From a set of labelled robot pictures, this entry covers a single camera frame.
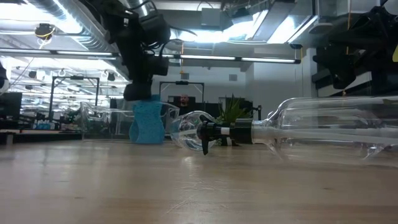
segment desk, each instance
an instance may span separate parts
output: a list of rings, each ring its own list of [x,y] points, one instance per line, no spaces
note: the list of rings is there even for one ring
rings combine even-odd
[[[398,223],[398,170],[65,141],[0,149],[2,224]]]

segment clear plastic bottle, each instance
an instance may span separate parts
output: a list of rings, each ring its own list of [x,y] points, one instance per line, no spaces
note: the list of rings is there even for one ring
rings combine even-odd
[[[398,96],[294,98],[264,121],[237,120],[227,129],[212,124],[210,131],[199,115],[187,114],[182,121],[197,123],[176,129],[176,141],[195,143],[182,147],[200,150],[204,137],[230,135],[236,142],[265,144],[283,160],[398,166]]]

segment man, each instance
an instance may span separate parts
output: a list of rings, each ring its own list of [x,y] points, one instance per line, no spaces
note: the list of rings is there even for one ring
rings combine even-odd
[[[180,97],[180,115],[192,112],[193,109],[189,104],[189,97],[186,94],[182,94]]]

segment blue object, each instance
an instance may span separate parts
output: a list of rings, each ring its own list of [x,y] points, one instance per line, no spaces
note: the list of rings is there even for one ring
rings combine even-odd
[[[149,101],[138,101],[132,106],[134,122],[130,127],[130,140],[137,144],[163,144],[165,129],[160,117],[163,104],[159,95]]]

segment green plant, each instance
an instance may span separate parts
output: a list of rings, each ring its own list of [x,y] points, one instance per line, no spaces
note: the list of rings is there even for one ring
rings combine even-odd
[[[218,109],[220,111],[220,117],[217,118],[218,123],[234,123],[238,118],[250,118],[252,110],[245,110],[240,108],[242,98],[235,98],[232,94],[231,100],[225,105],[220,104]]]

